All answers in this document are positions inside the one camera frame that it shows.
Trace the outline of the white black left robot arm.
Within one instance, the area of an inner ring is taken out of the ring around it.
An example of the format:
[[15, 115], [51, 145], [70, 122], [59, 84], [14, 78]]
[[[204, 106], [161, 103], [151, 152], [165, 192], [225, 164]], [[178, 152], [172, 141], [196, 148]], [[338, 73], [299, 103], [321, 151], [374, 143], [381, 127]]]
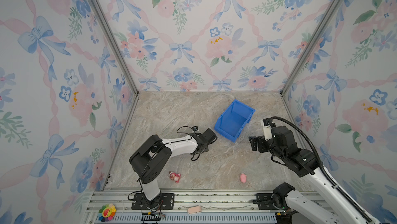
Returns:
[[191, 133], [184, 133], [184, 137], [175, 139], [161, 139], [158, 135], [152, 135], [131, 155], [129, 163], [138, 176], [141, 195], [147, 203], [160, 200], [157, 177], [169, 159], [189, 154], [192, 156], [191, 161], [195, 162], [218, 139], [211, 129], [203, 133], [199, 133], [196, 126], [190, 129]]

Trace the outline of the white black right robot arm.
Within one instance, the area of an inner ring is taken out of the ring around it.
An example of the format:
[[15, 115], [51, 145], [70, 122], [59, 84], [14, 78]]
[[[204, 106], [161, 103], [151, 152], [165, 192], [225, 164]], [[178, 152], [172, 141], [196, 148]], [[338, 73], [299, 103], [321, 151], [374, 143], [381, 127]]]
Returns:
[[263, 136], [250, 136], [253, 151], [269, 152], [272, 161], [287, 167], [304, 179], [324, 198], [332, 211], [309, 200], [288, 183], [277, 186], [270, 197], [256, 195], [253, 204], [260, 209], [271, 207], [279, 217], [295, 213], [304, 215], [316, 224], [379, 224], [381, 221], [367, 212], [331, 177], [316, 149], [299, 148], [294, 134], [286, 126], [264, 127]]

